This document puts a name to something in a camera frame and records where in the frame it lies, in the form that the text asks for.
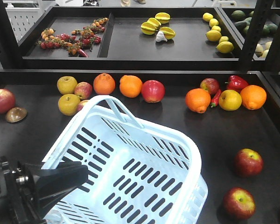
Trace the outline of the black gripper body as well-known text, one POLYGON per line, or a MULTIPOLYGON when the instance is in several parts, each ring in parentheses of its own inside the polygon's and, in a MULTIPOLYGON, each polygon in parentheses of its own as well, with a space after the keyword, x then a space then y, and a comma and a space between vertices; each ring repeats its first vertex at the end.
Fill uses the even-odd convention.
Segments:
POLYGON ((6 157, 0 157, 0 224, 45 224, 21 196, 6 157))

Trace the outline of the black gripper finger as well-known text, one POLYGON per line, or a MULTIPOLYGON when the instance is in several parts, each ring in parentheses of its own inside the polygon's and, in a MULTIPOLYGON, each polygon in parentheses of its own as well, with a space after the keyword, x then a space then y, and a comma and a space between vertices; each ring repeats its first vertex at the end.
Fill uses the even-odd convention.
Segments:
POLYGON ((78 161, 61 162, 54 169, 18 163, 20 195, 28 209, 47 214, 61 199, 88 180, 88 168, 78 161))

